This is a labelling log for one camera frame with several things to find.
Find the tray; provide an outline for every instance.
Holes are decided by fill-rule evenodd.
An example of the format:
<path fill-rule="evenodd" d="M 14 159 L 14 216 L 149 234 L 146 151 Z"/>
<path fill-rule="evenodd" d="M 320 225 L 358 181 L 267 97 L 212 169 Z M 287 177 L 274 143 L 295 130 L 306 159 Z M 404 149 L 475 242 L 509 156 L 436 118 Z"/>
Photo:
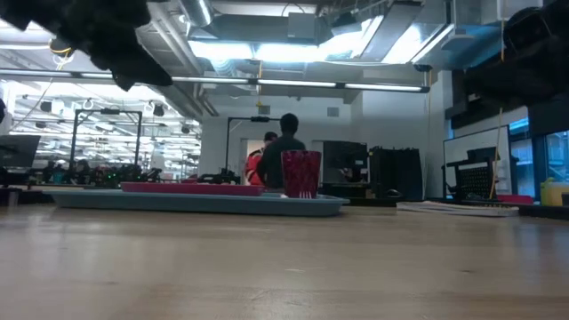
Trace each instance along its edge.
<path fill-rule="evenodd" d="M 124 192 L 225 196 L 260 196 L 265 191 L 264 187 L 259 186 L 147 182 L 123 182 L 121 189 Z"/>
<path fill-rule="evenodd" d="M 333 196 L 318 199 L 261 196 L 183 195 L 122 192 L 121 190 L 45 191 L 60 207 L 82 209 L 149 210 L 166 212 L 220 212 L 303 217 L 338 215 L 349 200 Z"/>

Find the red cup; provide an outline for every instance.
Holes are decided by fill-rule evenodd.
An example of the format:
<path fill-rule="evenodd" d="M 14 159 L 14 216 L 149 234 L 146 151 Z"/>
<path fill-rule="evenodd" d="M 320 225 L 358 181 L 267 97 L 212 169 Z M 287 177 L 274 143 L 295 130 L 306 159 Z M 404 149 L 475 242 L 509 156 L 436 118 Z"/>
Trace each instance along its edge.
<path fill-rule="evenodd" d="M 291 150 L 281 154 L 286 196 L 317 198 L 321 158 L 322 154 L 317 151 Z"/>

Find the blue tray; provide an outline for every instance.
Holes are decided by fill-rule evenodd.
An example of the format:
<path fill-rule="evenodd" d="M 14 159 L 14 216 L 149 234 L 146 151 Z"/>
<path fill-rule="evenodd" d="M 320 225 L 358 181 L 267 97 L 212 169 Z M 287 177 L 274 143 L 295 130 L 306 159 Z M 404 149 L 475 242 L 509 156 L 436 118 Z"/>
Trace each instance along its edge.
<path fill-rule="evenodd" d="M 262 196 L 183 195 L 122 190 L 53 190 L 44 193 L 51 195 L 58 206 L 65 208 L 223 212 L 304 217 L 337 215 L 341 206 L 349 203 L 349 200 L 333 196 L 292 199 L 270 193 Z"/>

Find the black shirt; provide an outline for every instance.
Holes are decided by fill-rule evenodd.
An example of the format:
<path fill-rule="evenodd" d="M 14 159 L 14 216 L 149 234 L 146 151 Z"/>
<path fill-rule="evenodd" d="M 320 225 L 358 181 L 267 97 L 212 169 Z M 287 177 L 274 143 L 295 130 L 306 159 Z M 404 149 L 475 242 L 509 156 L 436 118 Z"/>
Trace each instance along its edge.
<path fill-rule="evenodd" d="M 281 153 L 289 150 L 306 150 L 306 147 L 304 143 L 296 140 L 293 136 L 283 135 L 265 149 L 263 157 L 257 164 L 257 174 L 267 188 L 283 188 L 285 186 Z"/>

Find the wooden table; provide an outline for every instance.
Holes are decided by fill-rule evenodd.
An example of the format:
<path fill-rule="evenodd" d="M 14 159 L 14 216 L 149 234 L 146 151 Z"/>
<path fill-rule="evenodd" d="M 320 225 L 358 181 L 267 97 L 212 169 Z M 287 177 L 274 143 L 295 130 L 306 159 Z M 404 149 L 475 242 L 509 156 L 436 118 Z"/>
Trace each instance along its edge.
<path fill-rule="evenodd" d="M 567 319 L 569 223 L 20 206 L 0 319 Z"/>

